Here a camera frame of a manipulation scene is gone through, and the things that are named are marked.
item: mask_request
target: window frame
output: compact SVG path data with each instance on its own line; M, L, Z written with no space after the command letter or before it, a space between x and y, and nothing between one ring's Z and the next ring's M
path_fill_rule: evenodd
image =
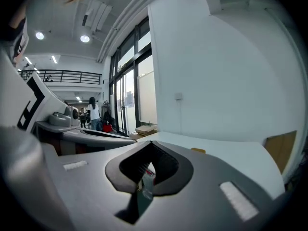
M135 102L135 117L136 117L136 127L141 126L141 122L139 120L139 101L138 101L138 64L142 62L144 59L152 55L152 45L149 43L146 45L143 49L141 49L138 52L138 42L140 40L139 35L140 35L140 27L147 23L149 21L149 17L144 18L138 25L135 26L134 30L132 30L129 35L123 40L121 45L117 48L115 51L114 55L111 57L111 63L110 63L110 71L109 71L109 99L111 94L111 88L112 85L114 84L114 92L113 94L116 94L116 82L122 78L122 76L129 72L130 70L134 69L134 102ZM134 35L134 56L122 66L121 70L118 71L118 62L119 62L119 57L121 55L121 48L123 45L130 39L130 37ZM119 125L118 125L118 115L117 115L117 102L116 102L116 95L114 95L115 99L115 124L116 124L116 130L118 133L125 135L123 132L119 131Z

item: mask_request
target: fluorescent light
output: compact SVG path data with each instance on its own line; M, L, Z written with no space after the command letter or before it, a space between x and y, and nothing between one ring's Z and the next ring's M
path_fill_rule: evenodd
M44 34L42 34L41 32L36 33L35 35L39 40L44 39Z
M32 62L30 62L29 58L27 58L26 56L25 59L28 61L29 64L32 64Z
M86 35L83 35L80 37L80 40L84 43L88 43L90 41L90 38Z
M53 62L57 64L56 58L54 56L51 56L51 58L53 59Z

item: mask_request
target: table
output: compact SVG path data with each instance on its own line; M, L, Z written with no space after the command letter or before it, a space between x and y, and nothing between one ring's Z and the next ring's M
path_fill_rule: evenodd
M161 141L187 149L204 149L206 154L222 159L255 181L272 199L285 191L275 161L260 143L206 140L168 132L158 132L137 141Z

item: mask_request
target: electrical outlet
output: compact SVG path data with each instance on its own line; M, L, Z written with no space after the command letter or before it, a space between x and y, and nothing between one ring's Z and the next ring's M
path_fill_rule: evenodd
M175 97L175 100L182 100L183 99L181 92L177 92L174 97Z

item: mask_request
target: railing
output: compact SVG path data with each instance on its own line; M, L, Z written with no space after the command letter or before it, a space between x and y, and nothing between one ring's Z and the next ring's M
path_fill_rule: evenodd
M83 83L100 85L101 74L69 71L69 70L51 70L51 69L39 69L39 70L23 70L20 71L20 76L26 81L33 72L37 72L38 76L44 82L66 82L66 83Z

